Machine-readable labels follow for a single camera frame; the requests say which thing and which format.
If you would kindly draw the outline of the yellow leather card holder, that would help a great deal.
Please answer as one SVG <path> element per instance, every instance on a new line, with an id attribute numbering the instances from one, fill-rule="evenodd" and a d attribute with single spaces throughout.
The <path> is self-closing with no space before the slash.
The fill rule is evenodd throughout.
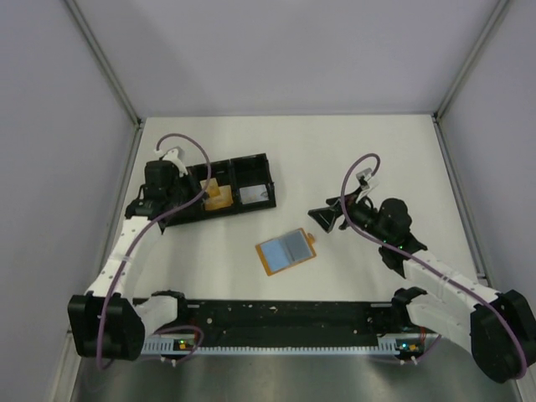
<path id="1" fill-rule="evenodd" d="M 268 276 L 281 273 L 317 256 L 315 237 L 303 228 L 294 229 L 255 246 L 257 255 Z"/>

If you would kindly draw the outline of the gold VIP credit card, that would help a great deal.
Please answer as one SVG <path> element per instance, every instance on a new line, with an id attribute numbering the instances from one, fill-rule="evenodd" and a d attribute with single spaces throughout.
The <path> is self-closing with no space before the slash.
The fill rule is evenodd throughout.
<path id="1" fill-rule="evenodd" d="M 200 182 L 200 185 L 202 188 L 205 188 L 205 192 L 209 196 L 209 198 L 217 198 L 221 194 L 219 190 L 219 184 L 216 178 L 211 178 L 210 180 L 202 180 Z"/>

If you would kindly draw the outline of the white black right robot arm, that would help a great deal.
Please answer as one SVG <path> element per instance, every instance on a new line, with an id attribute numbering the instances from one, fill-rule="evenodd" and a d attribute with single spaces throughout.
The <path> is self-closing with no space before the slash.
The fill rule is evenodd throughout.
<path id="1" fill-rule="evenodd" d="M 430 329 L 469 352 L 491 380 L 521 379 L 535 363 L 535 316 L 518 291 L 500 292 L 439 261 L 411 232 L 404 201 L 388 198 L 374 207 L 367 198 L 330 198 L 308 216 L 329 233 L 358 229 L 379 244 L 383 263 L 413 286 L 395 292 L 391 322 L 403 332 Z"/>

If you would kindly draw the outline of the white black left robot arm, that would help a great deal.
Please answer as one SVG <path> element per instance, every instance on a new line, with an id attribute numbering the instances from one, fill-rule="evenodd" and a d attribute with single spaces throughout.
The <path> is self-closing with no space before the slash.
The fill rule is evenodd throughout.
<path id="1" fill-rule="evenodd" d="M 98 364 L 104 359 L 133 361 L 161 327 L 181 332 L 190 320 L 179 291 L 154 291 L 140 303 L 134 302 L 133 293 L 167 223 L 199 200 L 201 187 L 181 162 L 148 162 L 144 176 L 100 274 L 67 307 L 76 352 Z"/>

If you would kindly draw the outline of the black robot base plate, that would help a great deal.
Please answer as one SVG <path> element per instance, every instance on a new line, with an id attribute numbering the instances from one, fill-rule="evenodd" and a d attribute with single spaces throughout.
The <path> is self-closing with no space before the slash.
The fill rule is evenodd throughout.
<path id="1" fill-rule="evenodd" d="M 172 325 L 204 332 L 204 347 L 376 346 L 378 337 L 422 330 L 394 318 L 389 302 L 190 300 Z"/>

